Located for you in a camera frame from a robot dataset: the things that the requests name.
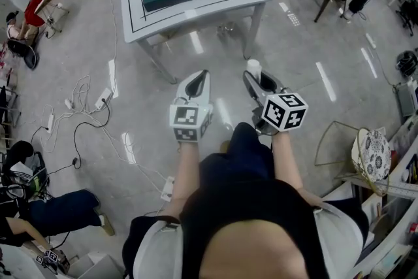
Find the grey computer case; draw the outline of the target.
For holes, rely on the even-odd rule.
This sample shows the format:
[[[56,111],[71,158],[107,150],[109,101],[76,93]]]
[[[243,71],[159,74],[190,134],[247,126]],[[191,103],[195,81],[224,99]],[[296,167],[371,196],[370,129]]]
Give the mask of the grey computer case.
[[[418,81],[410,78],[406,83],[396,85],[394,92],[403,118],[409,118],[418,111]]]

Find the white shelf unit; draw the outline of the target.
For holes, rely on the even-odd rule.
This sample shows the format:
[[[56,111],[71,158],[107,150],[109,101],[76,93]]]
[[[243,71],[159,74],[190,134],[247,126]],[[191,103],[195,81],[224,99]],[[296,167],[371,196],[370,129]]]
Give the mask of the white shelf unit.
[[[355,136],[349,141],[349,157],[345,159],[352,170],[337,176],[343,183],[324,199],[352,197],[368,217],[368,240],[344,279],[384,278],[409,256],[410,237],[418,227],[418,116],[407,119],[389,141],[390,186],[384,197],[369,189],[348,161]]]

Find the person's black and white top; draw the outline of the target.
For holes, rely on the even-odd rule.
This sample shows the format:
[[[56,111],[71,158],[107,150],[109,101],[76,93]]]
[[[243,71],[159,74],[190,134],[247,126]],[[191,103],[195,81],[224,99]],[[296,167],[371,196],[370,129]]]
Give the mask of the person's black and white top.
[[[128,279],[344,279],[369,223],[354,199],[324,202],[277,179],[232,176],[177,210],[131,222]]]

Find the small white cylinder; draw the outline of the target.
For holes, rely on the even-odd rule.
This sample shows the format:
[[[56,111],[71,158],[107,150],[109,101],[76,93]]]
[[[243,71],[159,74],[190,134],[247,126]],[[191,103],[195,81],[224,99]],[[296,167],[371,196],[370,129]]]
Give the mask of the small white cylinder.
[[[249,59],[247,61],[246,70],[252,74],[256,81],[260,82],[262,66],[256,59]]]

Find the person's dark trousers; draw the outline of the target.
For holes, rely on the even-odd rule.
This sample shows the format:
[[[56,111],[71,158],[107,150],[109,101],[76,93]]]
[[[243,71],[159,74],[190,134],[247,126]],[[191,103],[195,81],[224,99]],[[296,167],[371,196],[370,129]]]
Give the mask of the person's dark trousers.
[[[225,153],[213,153],[199,166],[202,187],[274,178],[272,150],[260,143],[256,130],[245,122],[233,131]]]

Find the white drawer cabinet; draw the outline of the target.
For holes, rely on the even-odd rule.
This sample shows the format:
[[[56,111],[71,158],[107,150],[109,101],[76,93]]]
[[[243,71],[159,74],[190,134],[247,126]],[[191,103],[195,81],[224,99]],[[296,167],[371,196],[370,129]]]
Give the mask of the white drawer cabinet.
[[[67,274],[72,279],[123,279],[123,271],[108,255],[90,252],[71,264]]]

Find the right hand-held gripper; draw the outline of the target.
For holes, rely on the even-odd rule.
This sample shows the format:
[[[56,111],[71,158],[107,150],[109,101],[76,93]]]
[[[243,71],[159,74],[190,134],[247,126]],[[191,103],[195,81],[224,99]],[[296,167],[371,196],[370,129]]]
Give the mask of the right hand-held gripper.
[[[244,85],[259,107],[253,110],[252,121],[262,135],[273,135],[301,127],[308,111],[308,104],[298,93],[284,92],[286,87],[274,75],[263,70],[263,86],[249,72],[243,72]]]

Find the person's left forearm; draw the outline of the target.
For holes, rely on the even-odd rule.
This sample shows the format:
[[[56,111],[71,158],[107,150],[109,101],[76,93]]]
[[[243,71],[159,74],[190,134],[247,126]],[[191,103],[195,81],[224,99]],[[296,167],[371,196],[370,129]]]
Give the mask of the person's left forearm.
[[[200,187],[200,155],[197,143],[181,142],[179,147],[179,164],[172,199],[166,209],[161,213],[163,218],[180,221],[185,204]]]

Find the person's right forearm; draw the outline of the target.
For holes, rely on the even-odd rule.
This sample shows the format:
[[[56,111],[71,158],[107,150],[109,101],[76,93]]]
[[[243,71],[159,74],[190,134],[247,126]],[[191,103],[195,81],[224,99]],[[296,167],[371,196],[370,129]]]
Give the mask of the person's right forearm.
[[[321,198],[304,189],[288,132],[272,136],[272,153],[275,178],[292,186],[309,205],[321,206]]]

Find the red chair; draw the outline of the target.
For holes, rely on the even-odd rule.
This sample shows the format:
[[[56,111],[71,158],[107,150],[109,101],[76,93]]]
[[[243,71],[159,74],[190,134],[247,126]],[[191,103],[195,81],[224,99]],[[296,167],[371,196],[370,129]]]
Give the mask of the red chair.
[[[70,13],[61,3],[53,3],[51,0],[30,0],[25,11],[24,18],[27,24],[41,27],[45,25],[54,33],[62,32],[57,28],[57,22]]]

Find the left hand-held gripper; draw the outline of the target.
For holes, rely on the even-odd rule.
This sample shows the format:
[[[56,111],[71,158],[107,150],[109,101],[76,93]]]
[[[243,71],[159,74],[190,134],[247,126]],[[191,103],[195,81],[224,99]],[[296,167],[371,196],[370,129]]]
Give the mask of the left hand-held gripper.
[[[179,83],[176,97],[188,104],[171,104],[169,125],[178,142],[198,143],[212,121],[213,105],[210,101],[211,76],[208,70],[200,70]]]

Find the black and white patterned cushion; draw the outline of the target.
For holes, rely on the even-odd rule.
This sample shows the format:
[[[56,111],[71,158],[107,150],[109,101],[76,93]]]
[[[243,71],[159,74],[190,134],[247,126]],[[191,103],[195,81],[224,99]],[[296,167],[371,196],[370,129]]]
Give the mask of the black and white patterned cushion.
[[[389,175],[391,149],[385,135],[379,130],[360,128],[351,149],[351,161],[355,170],[375,183]]]

